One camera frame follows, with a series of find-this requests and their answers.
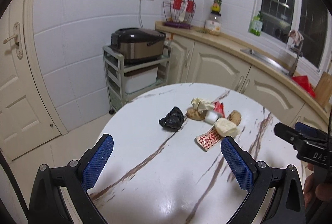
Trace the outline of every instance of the red cup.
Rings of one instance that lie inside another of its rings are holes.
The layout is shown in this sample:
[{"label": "red cup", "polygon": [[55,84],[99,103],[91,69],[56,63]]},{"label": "red cup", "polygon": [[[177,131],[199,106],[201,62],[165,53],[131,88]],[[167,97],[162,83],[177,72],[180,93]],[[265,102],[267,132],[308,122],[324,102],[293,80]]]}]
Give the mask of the red cup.
[{"label": "red cup", "polygon": [[192,0],[188,0],[186,12],[192,13],[194,11],[194,2]]},{"label": "red cup", "polygon": [[173,2],[173,9],[181,10],[182,0],[174,0]]}]

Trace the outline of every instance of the window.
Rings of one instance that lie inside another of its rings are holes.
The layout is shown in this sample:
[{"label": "window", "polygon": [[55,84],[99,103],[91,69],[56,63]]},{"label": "window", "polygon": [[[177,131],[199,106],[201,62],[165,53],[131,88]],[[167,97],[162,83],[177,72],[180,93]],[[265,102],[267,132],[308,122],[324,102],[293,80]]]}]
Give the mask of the window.
[{"label": "window", "polygon": [[322,0],[262,0],[262,31],[285,43],[291,29],[298,30],[304,37],[303,57],[316,70],[323,60],[328,32],[328,11]]}]

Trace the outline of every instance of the black plastic bag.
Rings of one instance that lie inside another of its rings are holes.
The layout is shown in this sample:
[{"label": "black plastic bag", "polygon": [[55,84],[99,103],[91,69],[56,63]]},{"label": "black plastic bag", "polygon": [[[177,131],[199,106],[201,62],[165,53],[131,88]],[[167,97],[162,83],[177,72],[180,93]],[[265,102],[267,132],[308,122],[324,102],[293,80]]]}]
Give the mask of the black plastic bag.
[{"label": "black plastic bag", "polygon": [[174,107],[166,117],[159,120],[159,125],[163,128],[170,128],[172,130],[179,130],[185,121],[185,116],[178,107]]}]

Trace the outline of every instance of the human hand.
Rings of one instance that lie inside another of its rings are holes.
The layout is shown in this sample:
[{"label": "human hand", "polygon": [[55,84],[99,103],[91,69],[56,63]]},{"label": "human hand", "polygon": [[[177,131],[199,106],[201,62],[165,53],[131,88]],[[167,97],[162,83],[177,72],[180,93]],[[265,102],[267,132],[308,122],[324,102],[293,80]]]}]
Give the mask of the human hand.
[{"label": "human hand", "polygon": [[[313,171],[313,165],[309,163],[308,169]],[[303,194],[306,207],[315,196],[321,201],[332,200],[332,184],[319,184],[316,189],[313,189],[313,181],[313,174],[311,174],[304,182]]]}]

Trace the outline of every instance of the silver bolt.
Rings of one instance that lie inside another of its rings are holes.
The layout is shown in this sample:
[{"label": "silver bolt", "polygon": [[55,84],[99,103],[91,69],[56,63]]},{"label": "silver bolt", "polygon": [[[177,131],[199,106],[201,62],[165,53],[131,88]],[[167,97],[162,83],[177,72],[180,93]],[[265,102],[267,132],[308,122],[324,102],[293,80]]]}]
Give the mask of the silver bolt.
[{"label": "silver bolt", "polygon": [[46,164],[42,164],[41,166],[39,166],[39,169],[40,169],[41,171],[45,171],[46,168],[47,168],[47,165],[46,165]]},{"label": "silver bolt", "polygon": [[258,165],[259,168],[262,168],[262,169],[266,167],[266,163],[264,161],[259,161],[257,163],[257,165]]},{"label": "silver bolt", "polygon": [[69,166],[70,167],[76,167],[78,164],[78,161],[77,160],[72,160],[71,162],[69,162]]},{"label": "silver bolt", "polygon": [[296,171],[296,167],[293,165],[293,164],[291,164],[290,166],[288,166],[289,167],[289,169],[291,170],[291,171]]}]

